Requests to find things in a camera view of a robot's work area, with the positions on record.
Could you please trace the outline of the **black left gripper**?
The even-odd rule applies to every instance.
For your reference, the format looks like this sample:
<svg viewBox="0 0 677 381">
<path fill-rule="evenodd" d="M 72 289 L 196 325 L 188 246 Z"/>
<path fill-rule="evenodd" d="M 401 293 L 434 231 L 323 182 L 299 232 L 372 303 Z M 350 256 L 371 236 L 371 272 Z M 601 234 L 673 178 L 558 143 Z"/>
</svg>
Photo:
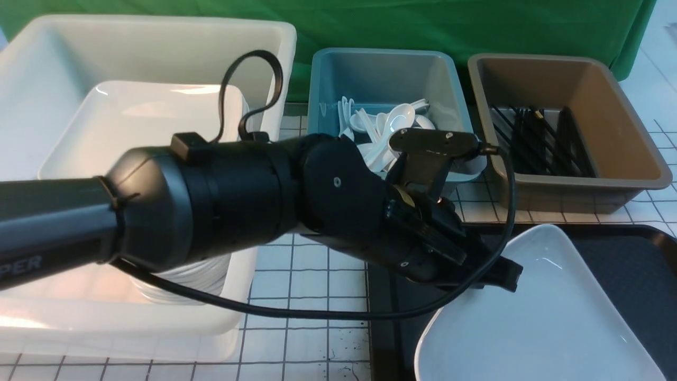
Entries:
<svg viewBox="0 0 677 381">
<path fill-rule="evenodd" d="M 451 202 L 410 198 L 380 185 L 365 189 L 365 209 L 375 219 L 365 244 L 366 263 L 416 284 L 457 287 L 492 254 L 478 236 L 462 227 Z M 500 256 L 477 280 L 476 288 L 515 293 L 522 273 L 522 265 Z"/>
</svg>

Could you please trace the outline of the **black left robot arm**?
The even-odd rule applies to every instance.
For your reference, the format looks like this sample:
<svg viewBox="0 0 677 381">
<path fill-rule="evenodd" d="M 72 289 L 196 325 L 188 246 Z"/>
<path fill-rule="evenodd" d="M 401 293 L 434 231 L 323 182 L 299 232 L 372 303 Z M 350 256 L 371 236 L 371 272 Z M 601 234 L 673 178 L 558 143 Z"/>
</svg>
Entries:
<svg viewBox="0 0 677 381">
<path fill-rule="evenodd" d="M 442 199 L 452 166 L 498 154 L 473 133 L 406 129 L 385 178 L 346 138 L 210 144 L 180 133 L 131 149 L 106 176 L 2 183 L 2 289 L 121 259 L 159 274 L 288 232 L 450 291 L 517 289 L 523 267 L 468 232 Z"/>
</svg>

